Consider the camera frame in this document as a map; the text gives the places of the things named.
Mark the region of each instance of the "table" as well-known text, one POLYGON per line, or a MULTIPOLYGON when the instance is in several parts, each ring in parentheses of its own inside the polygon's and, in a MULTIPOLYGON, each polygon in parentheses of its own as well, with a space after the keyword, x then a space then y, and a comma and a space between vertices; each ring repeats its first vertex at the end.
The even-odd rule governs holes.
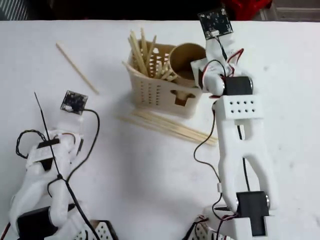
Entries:
MULTIPOLYGON (((318 239, 320 235, 319 133, 320 24, 233 22, 235 45, 245 49, 241 66, 254 77, 265 112, 266 143, 279 184, 282 240, 318 239)), ((11 197, 25 175, 25 160, 15 154, 25 129, 43 131, 37 92, 48 126, 54 126, 66 90, 89 96, 87 107, 100 114, 101 129, 90 160, 71 186, 86 201, 94 219, 111 220, 121 240, 177 240, 195 216, 218 198, 217 179, 193 160, 194 143, 152 132, 116 119, 133 108, 131 84, 121 64, 129 55, 130 30, 158 43, 205 45, 196 21, 21 21, 0 22, 0 228, 8 222, 11 197), (60 41, 100 95, 84 83, 57 50, 60 41)), ((180 119, 209 132, 212 101, 200 99, 192 119, 180 119)), ((87 153, 96 131, 93 114, 84 114, 87 153)), ((27 153, 37 137, 20 144, 27 153)), ((199 159, 215 166, 218 147, 204 146, 199 159)), ((251 188, 257 177, 248 169, 251 188)), ((243 170, 237 176, 245 190, 243 170)), ((14 240, 9 233, 6 240, 14 240)))

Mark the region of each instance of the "pile of chopsticks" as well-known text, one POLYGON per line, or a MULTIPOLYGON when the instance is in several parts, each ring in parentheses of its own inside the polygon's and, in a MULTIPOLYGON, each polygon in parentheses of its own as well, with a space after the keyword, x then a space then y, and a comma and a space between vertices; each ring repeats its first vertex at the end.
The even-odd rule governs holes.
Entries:
MULTIPOLYGON (((206 133, 197 131, 171 119, 139 108, 135 109, 131 113, 131 117, 119 116, 118 118, 122 121, 143 127, 145 129, 164 133, 197 144, 203 142, 208 137, 208 134, 206 133)), ((212 146, 216 143, 217 138, 215 137, 210 137, 206 142, 206 144, 212 146)))
POLYGON ((153 41, 151 42, 148 48, 145 31, 143 28, 141 28, 141 45, 139 44, 136 35, 133 31, 130 32, 130 36, 128 38, 133 56, 136 59, 138 65, 139 72, 150 78, 162 79, 171 82, 177 78, 177 75, 171 75, 173 73, 173 70, 169 67, 169 60, 167 60, 164 64, 162 64, 161 61, 157 61, 155 73, 153 74, 153 76, 151 74, 150 59, 154 52, 156 40, 157 35, 154 36, 153 41))

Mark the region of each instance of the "white robotic arm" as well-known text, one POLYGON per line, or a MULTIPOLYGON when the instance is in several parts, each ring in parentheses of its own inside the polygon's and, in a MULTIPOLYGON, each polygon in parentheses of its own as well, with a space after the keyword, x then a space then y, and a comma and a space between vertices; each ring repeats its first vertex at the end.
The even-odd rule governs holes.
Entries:
MULTIPOLYGON (((61 106, 60 129, 49 130, 50 140, 42 136, 43 142, 34 145, 27 157, 22 156, 27 158, 26 175, 9 211, 12 229, 22 240, 46 240, 48 237, 50 240, 69 240, 84 228, 85 221, 80 212, 74 204, 69 204, 71 193, 66 179, 71 173, 72 160, 82 147, 83 118, 79 112, 82 113, 87 98, 67 91, 61 106), (50 206, 37 208, 38 202, 47 194, 51 196, 50 206)), ((78 204, 81 207, 77 208, 81 208, 88 217, 85 204, 78 204)))
POLYGON ((225 60, 220 43, 215 38, 209 41, 209 59, 194 61, 191 66, 197 86, 218 98, 212 105, 220 150, 218 191, 227 207, 205 208, 206 224, 209 229, 219 229, 220 234, 235 240, 279 240, 275 216, 271 212, 279 205, 278 190, 265 144, 263 108, 260 97, 253 94, 251 78, 237 67, 244 50, 232 53, 225 60), (244 126, 245 139, 239 138, 239 125, 244 126), (243 158, 256 173, 260 191, 236 191, 235 177, 243 158), (232 217, 222 221, 224 216, 232 217))

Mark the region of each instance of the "white basket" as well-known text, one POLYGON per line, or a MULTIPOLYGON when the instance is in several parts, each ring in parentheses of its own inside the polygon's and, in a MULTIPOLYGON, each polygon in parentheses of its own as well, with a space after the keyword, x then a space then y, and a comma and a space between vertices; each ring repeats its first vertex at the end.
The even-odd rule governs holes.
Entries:
MULTIPOLYGON (((153 77, 158 62, 162 66, 168 61, 169 54, 175 46, 155 44, 150 59, 150 75, 153 77)), ((133 102, 137 107, 150 108, 160 112, 191 118, 202 94, 197 87, 185 87, 166 80, 150 78, 138 72, 137 62, 130 53, 126 66, 133 92, 133 102)))

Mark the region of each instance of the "black circuit board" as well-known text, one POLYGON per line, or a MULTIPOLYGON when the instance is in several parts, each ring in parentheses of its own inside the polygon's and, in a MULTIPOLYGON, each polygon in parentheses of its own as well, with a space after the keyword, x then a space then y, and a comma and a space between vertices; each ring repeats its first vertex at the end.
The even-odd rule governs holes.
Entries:
POLYGON ((233 33, 226 9, 219 8, 213 11, 198 13, 202 30, 206 40, 213 39, 212 32, 219 31, 219 36, 233 33))
POLYGON ((82 115, 87 100, 88 96, 68 90, 66 91, 60 109, 68 113, 82 115))

